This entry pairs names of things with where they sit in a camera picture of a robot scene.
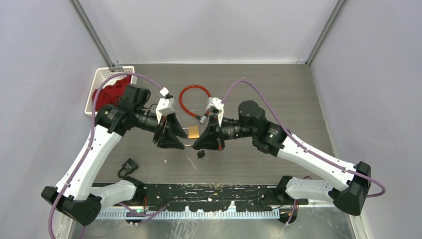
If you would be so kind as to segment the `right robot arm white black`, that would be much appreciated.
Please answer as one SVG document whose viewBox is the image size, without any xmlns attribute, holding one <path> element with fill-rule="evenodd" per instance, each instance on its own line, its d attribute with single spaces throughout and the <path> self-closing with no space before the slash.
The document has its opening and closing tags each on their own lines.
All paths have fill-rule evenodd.
<svg viewBox="0 0 422 239">
<path fill-rule="evenodd" d="M 313 199 L 333 203 L 341 211 L 359 216 L 371 186 L 368 177 L 371 167 L 359 162 L 353 164 L 326 154 L 266 119 L 265 111 L 254 101 L 243 101 L 238 106 L 238 119 L 223 118 L 222 104 L 209 103 L 212 113 L 204 132 L 194 142 L 195 150 L 219 150 L 225 141 L 246 138 L 265 154 L 293 162 L 321 177 L 306 180 L 283 176 L 276 197 L 284 205 L 298 199 Z"/>
</svg>

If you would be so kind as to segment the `black-headed key bunch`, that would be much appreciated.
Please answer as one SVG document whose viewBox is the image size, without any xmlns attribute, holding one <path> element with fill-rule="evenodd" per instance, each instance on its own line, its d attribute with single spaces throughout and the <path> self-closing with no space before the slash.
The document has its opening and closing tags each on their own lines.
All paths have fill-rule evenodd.
<svg viewBox="0 0 422 239">
<path fill-rule="evenodd" d="M 197 152 L 197 159 L 203 159 L 205 157 L 205 151 L 200 150 Z"/>
</svg>

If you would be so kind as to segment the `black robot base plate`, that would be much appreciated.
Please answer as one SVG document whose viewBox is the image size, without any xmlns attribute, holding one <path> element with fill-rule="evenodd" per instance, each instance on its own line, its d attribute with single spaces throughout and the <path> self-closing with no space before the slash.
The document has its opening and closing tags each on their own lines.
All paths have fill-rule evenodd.
<svg viewBox="0 0 422 239">
<path fill-rule="evenodd" d="M 134 208 L 146 206 L 156 211 L 166 206 L 169 212 L 224 212 L 234 204 L 236 212 L 264 212 L 286 206 L 293 201 L 277 198 L 274 185 L 229 184 L 145 184 L 143 199 L 122 201 Z"/>
</svg>

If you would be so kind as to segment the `brass padlock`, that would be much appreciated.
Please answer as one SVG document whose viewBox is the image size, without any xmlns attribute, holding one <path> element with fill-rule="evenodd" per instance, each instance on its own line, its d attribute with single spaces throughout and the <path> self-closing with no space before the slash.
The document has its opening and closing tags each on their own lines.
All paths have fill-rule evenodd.
<svg viewBox="0 0 422 239">
<path fill-rule="evenodd" d="M 187 134 L 187 139 L 184 141 L 185 147 L 193 147 L 194 141 L 200 137 L 199 126 L 192 125 L 183 128 L 184 132 Z"/>
</svg>

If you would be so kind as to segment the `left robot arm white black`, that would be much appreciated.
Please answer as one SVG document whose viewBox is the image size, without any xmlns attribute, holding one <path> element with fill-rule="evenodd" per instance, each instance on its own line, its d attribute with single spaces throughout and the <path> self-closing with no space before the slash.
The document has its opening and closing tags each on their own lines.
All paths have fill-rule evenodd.
<svg viewBox="0 0 422 239">
<path fill-rule="evenodd" d="M 112 149 L 134 127 L 152 132 L 153 143 L 159 148 L 185 148 L 181 138 L 187 134 L 176 118 L 174 98 L 166 88 L 160 94 L 156 110 L 151 112 L 144 107 L 150 91 L 129 84 L 118 105 L 106 104 L 97 110 L 78 158 L 55 186 L 47 186 L 41 193 L 53 210 L 87 226 L 103 209 L 125 201 L 134 206 L 145 201 L 144 184 L 132 177 L 123 176 L 119 182 L 97 189 L 93 182 Z"/>
</svg>

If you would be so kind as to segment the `black Kaijing padlock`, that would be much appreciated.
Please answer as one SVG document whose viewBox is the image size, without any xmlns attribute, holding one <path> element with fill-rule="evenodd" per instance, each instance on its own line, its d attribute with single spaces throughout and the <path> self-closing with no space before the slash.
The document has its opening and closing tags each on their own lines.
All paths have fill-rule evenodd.
<svg viewBox="0 0 422 239">
<path fill-rule="evenodd" d="M 129 158 L 123 163 L 121 169 L 117 172 L 117 176 L 123 179 L 133 173 L 136 169 L 138 169 L 138 165 L 133 159 Z"/>
</svg>

